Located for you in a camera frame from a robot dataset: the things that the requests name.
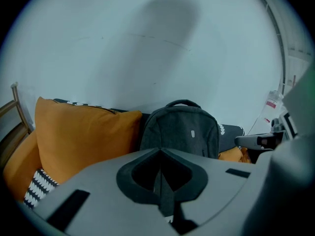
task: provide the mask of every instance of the patterned fabric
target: patterned fabric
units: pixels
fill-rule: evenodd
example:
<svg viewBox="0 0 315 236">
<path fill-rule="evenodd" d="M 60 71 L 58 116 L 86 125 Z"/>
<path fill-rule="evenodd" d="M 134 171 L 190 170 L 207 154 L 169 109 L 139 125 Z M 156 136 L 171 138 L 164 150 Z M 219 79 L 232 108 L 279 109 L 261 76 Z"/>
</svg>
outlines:
<svg viewBox="0 0 315 236">
<path fill-rule="evenodd" d="M 59 185 L 43 169 L 38 169 L 25 193 L 23 203 L 33 209 L 38 201 L 43 199 L 47 193 L 51 192 Z"/>
</svg>

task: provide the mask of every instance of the backpack handle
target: backpack handle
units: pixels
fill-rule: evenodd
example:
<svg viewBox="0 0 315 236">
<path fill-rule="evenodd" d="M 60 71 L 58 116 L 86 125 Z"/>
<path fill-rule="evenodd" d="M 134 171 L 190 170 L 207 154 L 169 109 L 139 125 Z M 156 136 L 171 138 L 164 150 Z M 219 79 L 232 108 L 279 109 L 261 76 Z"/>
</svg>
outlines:
<svg viewBox="0 0 315 236">
<path fill-rule="evenodd" d="M 184 104 L 184 105 L 187 105 L 187 106 L 191 106 L 191 107 L 197 107 L 197 108 L 201 108 L 198 104 L 194 103 L 193 101 L 190 101 L 190 100 L 175 100 L 171 103 L 168 103 L 166 106 L 167 107 L 173 107 L 177 104 Z"/>
</svg>

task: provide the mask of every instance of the chair backrest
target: chair backrest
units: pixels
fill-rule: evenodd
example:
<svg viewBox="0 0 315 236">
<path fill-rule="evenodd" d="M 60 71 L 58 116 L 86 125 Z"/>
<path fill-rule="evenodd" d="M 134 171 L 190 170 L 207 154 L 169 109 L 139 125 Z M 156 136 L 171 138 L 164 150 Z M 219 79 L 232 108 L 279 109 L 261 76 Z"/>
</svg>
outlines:
<svg viewBox="0 0 315 236">
<path fill-rule="evenodd" d="M 22 107 L 20 104 L 18 91 L 18 83 L 15 82 L 11 85 L 13 92 L 13 100 L 6 103 L 0 108 L 0 118 L 2 118 L 7 112 L 15 107 L 18 110 L 21 122 L 16 125 L 0 142 L 0 169 L 2 170 L 13 154 L 14 150 L 18 147 L 23 138 L 31 133 L 30 126 L 28 125 L 26 118 L 23 114 Z"/>
</svg>

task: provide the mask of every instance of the backpack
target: backpack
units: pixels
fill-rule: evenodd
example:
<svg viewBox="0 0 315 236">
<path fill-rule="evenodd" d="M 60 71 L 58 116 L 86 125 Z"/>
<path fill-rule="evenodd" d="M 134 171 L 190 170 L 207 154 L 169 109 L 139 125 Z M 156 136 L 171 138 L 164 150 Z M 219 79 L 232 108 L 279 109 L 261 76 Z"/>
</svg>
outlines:
<svg viewBox="0 0 315 236">
<path fill-rule="evenodd" d="M 173 101 L 149 116 L 140 141 L 140 150 L 161 147 L 217 159 L 217 121 L 190 100 Z"/>
</svg>

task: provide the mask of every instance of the orange pillow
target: orange pillow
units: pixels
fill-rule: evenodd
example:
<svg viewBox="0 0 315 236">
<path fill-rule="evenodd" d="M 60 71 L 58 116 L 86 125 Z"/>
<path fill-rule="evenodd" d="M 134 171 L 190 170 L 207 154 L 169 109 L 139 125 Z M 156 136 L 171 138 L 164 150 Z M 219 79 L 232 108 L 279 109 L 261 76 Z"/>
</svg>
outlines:
<svg viewBox="0 0 315 236">
<path fill-rule="evenodd" d="M 43 169 L 63 183 L 91 164 L 136 151 L 141 117 L 40 97 L 35 124 Z"/>
</svg>

